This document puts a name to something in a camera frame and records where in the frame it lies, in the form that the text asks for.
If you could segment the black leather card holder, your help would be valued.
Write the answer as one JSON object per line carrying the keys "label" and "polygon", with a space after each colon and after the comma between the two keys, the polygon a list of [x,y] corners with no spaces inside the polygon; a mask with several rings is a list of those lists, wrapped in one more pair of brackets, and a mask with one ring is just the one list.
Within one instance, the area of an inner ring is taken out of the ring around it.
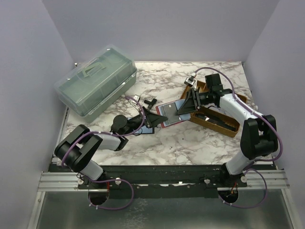
{"label": "black leather card holder", "polygon": [[130,123],[135,123],[135,127],[132,127],[130,132],[133,133],[135,136],[137,135],[148,135],[148,134],[154,134],[155,128],[154,127],[146,127],[145,124],[142,125],[141,129],[139,129],[137,132],[135,130],[138,128],[138,125],[142,123],[142,118],[140,116],[137,117],[129,117],[127,120]]}

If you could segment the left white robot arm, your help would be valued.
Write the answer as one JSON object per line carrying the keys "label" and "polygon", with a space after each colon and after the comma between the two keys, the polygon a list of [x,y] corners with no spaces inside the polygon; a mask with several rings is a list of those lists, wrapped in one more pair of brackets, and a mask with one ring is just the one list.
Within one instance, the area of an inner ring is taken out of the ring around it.
{"label": "left white robot arm", "polygon": [[78,125],[55,148],[54,154],[72,171],[89,178],[94,188],[102,188],[106,177],[104,170],[92,160],[99,150],[120,151],[128,143],[126,138],[139,132],[142,127],[154,128],[168,120],[166,116],[155,114],[142,107],[143,114],[133,118],[124,115],[115,116],[110,133],[91,131],[85,125]]}

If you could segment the red leather card holder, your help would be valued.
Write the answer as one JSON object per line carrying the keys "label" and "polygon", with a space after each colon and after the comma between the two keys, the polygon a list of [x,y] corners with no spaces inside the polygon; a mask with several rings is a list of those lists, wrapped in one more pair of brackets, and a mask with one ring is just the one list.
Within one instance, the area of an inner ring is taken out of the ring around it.
{"label": "red leather card holder", "polygon": [[157,114],[167,117],[167,120],[161,123],[162,128],[167,128],[191,119],[190,114],[178,115],[178,110],[181,108],[184,101],[185,99],[180,99],[156,106]]}

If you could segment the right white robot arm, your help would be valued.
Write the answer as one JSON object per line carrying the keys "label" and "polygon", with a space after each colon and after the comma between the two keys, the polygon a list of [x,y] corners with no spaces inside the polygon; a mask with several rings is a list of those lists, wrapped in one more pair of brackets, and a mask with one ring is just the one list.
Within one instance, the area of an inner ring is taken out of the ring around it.
{"label": "right white robot arm", "polygon": [[200,93],[192,88],[177,114],[193,113],[202,105],[215,104],[243,127],[240,152],[225,163],[224,172],[219,175],[220,183],[230,187],[236,182],[236,175],[241,174],[245,167],[278,150],[276,120],[272,115],[256,113],[232,89],[224,89],[219,74],[206,76],[205,83],[208,91]]}

